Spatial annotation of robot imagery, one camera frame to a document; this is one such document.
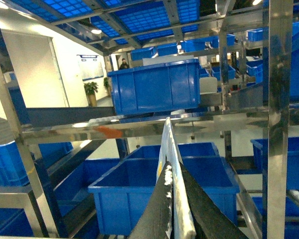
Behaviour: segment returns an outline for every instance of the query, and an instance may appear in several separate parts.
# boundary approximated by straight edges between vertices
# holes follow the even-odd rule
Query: person
[[[122,59],[122,64],[120,66],[120,70],[128,69],[130,66],[126,63],[125,58]]]

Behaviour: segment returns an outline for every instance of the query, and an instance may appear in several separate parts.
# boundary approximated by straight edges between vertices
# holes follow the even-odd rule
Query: plant pot
[[[88,95],[88,98],[89,98],[89,102],[90,102],[91,107],[96,107],[97,102],[96,102],[95,94]]]
[[[111,97],[111,90],[110,90],[110,88],[107,88],[106,91],[108,92],[108,97]]]

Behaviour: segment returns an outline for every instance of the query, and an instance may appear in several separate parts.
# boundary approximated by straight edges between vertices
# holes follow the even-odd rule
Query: potted plant
[[[89,99],[90,106],[97,106],[95,93],[98,93],[98,84],[95,82],[84,83],[84,89]]]
[[[104,77],[103,85],[106,91],[108,92],[108,97],[111,97],[111,86],[108,77]]]

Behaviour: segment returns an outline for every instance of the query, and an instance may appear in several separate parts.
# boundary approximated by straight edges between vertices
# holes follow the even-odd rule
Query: orange mark
[[[106,126],[96,127],[94,130],[105,134],[106,138],[121,138],[123,132],[118,129],[107,128]]]

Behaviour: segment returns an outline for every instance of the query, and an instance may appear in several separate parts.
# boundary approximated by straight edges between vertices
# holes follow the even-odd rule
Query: floor
[[[110,106],[111,99],[103,99],[99,101],[99,106]],[[289,127],[289,137],[299,136],[299,126]],[[263,137],[262,129],[245,129],[232,131],[232,153],[233,156],[250,156],[253,155],[253,147],[250,143],[251,139]],[[219,154],[225,156],[224,139],[220,137],[220,132],[199,133],[195,134],[195,139],[191,139],[191,134],[176,135],[177,143],[192,142],[214,142],[218,147]],[[161,143],[161,136],[138,137],[128,139],[130,152],[137,148],[137,145],[155,145]],[[117,158],[119,157],[116,141],[114,139],[106,140],[89,158]],[[262,189],[262,175],[240,175],[240,179],[248,190]],[[247,228],[240,228],[249,238],[252,238]]]

